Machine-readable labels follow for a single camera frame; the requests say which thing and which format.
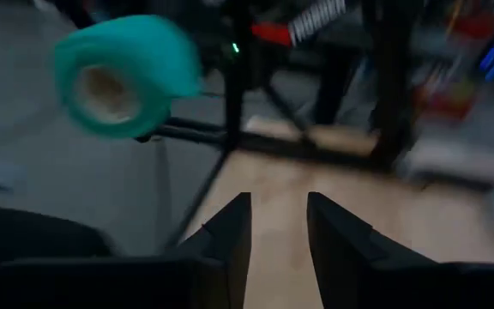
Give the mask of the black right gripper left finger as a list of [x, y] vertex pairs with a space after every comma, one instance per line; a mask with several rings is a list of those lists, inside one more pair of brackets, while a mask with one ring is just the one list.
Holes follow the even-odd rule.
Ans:
[[251, 194], [242, 192], [169, 252], [184, 272], [168, 309], [243, 309], [250, 265]]

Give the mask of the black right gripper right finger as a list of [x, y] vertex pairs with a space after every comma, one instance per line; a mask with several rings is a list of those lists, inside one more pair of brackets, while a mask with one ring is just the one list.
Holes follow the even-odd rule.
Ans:
[[324, 309], [402, 307], [410, 283], [401, 273], [436, 264], [319, 192], [308, 194], [307, 224]]

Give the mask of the green cloth towel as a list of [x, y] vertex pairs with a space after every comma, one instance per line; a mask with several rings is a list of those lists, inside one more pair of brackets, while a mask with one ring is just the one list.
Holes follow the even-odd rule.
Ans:
[[59, 102], [80, 127], [136, 138], [162, 125], [173, 100], [202, 90], [197, 49], [172, 21], [131, 15], [79, 29], [54, 48]]

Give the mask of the black aluminium rig frame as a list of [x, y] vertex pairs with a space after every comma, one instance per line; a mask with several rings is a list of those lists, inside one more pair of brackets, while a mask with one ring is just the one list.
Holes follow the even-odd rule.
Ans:
[[[233, 93], [225, 97], [225, 123], [196, 122], [185, 118], [169, 118], [155, 130], [136, 138], [138, 142], [148, 142], [155, 136], [169, 137], [187, 142], [200, 142], [220, 149], [221, 155], [212, 168], [209, 177], [197, 193], [196, 200], [186, 210], [184, 217], [168, 235], [162, 247], [176, 245], [184, 235], [205, 196], [221, 170], [225, 161], [235, 150], [254, 151], [266, 155], [276, 155], [288, 159], [300, 159], [321, 163], [331, 163], [356, 167], [364, 170], [387, 172], [400, 155], [412, 146], [413, 108], [407, 86], [408, 60], [413, 23], [416, 19], [414, 6], [422, 0], [345, 0], [346, 6], [359, 5], [362, 9], [362, 22], [368, 28], [372, 43], [370, 51], [377, 72], [377, 104], [370, 115], [370, 130], [377, 134], [376, 144], [369, 154], [348, 153], [345, 150], [332, 150], [316, 144], [311, 136], [311, 127], [291, 110], [285, 99], [270, 83], [260, 88], [274, 108], [284, 116], [298, 133], [295, 141], [260, 133], [244, 131], [241, 128], [244, 93]], [[326, 31], [331, 22], [295, 49]]]

